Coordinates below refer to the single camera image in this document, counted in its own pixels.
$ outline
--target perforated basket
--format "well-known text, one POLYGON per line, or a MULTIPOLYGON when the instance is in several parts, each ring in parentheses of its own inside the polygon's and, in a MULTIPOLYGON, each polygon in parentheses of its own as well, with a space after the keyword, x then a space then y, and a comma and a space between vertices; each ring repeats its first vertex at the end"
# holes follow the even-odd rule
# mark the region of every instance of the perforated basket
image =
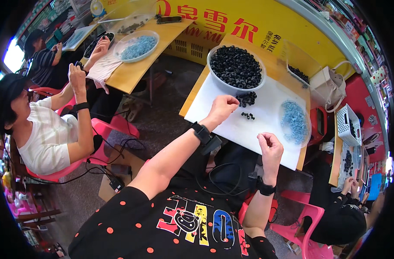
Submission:
POLYGON ((338 136, 344 141, 344 143, 351 147, 361 146, 362 140, 359 119, 348 104, 345 104, 345 106, 337 112, 337 123, 338 136), (353 130, 355 131, 356 137, 351 134, 350 120, 354 127, 353 130))

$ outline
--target fan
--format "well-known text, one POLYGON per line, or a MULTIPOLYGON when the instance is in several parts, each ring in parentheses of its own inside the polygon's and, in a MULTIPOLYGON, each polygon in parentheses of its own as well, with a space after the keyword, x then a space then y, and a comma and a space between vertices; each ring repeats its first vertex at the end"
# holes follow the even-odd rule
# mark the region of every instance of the fan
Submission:
POLYGON ((99 0, 92 0, 91 13, 93 17, 101 17, 106 14, 105 8, 103 8, 103 5, 99 0))

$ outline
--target gray floor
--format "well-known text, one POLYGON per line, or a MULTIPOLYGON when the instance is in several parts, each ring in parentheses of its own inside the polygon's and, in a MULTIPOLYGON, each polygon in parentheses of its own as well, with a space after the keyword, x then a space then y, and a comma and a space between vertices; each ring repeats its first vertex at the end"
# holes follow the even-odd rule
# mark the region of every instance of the gray floor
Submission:
MULTIPOLYGON (((162 55, 155 68, 156 71, 164 69, 173 71, 173 75, 169 75, 167 82, 156 90, 153 108, 145 105, 138 119, 133 123, 141 134, 141 142, 147 148, 146 151, 137 154, 142 159, 152 157, 184 132, 188 123, 178 113, 204 67, 188 60, 162 55)), ((119 144, 126 137, 113 131, 108 141, 111 144, 119 144)), ((132 147, 137 148, 139 145, 132 144, 132 147)), ((85 171, 83 163, 61 180, 72 179, 85 171)), ((81 225, 105 203, 98 197, 101 180, 102 175, 88 174, 67 184, 51 186, 51 196, 63 213, 57 215, 57 221, 49 224, 48 227, 52 239, 61 243, 65 249, 81 225)), ((275 223, 293 224, 298 219, 303 206, 281 198, 280 192, 285 189, 310 192, 312 180, 304 174, 281 166, 277 186, 275 198, 279 206, 275 223)), ((289 251, 280 235, 271 230, 265 233, 275 247, 278 258, 301 258, 289 251)))

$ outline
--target white tote bag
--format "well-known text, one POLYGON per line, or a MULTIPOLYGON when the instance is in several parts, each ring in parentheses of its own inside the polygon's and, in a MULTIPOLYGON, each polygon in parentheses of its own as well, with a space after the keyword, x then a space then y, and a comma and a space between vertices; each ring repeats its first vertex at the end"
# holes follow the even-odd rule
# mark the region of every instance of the white tote bag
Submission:
POLYGON ((336 65, 333 69, 326 66, 309 81, 311 98, 319 105, 324 106, 327 112, 334 112, 335 109, 339 107, 342 100, 347 96, 345 92, 345 78, 351 74, 352 66, 350 66, 350 70, 346 75, 335 73, 335 70, 344 63, 351 64, 349 61, 345 60, 336 65), (331 106, 334 106, 334 108, 328 110, 328 107, 331 106))

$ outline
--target bag handle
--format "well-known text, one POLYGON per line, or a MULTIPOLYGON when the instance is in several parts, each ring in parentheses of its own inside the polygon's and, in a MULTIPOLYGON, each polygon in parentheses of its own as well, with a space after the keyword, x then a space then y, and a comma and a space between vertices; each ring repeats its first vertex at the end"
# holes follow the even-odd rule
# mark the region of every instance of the bag handle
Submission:
POLYGON ((328 104, 325 104, 325 111, 327 111, 329 113, 334 112, 336 109, 338 109, 339 105, 341 104, 341 101, 343 101, 344 98, 345 98, 345 96, 342 96, 341 99, 339 99, 337 105, 335 105, 334 108, 330 111, 328 111, 328 109, 327 109, 328 104))
POLYGON ((347 77, 353 72, 353 71, 352 71, 352 64, 351 64, 351 62, 349 62, 348 60, 341 61, 341 62, 339 62, 338 65, 336 65, 336 66, 332 69, 332 70, 335 72, 335 70, 336 70, 337 68, 339 68, 340 65, 345 64, 345 63, 349 63, 349 64, 350 64, 350 70, 348 70, 348 73, 347 73, 347 74, 343 75, 344 79, 347 78, 347 77))

